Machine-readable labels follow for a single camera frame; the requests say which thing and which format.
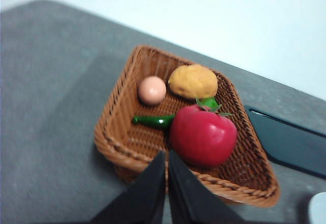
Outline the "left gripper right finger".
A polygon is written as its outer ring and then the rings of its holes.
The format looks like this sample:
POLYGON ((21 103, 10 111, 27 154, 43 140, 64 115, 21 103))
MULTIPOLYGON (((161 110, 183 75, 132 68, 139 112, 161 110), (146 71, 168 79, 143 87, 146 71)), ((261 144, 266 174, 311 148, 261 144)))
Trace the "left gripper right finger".
POLYGON ((240 216, 215 197, 173 150, 168 168, 172 223, 240 223, 240 216))

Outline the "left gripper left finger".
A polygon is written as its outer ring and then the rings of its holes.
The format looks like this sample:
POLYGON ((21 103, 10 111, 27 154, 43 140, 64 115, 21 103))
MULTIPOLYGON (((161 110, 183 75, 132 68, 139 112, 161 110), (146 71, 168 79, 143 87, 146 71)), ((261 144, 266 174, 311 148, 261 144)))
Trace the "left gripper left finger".
POLYGON ((165 194, 165 153, 161 151, 91 223, 162 223, 165 194))

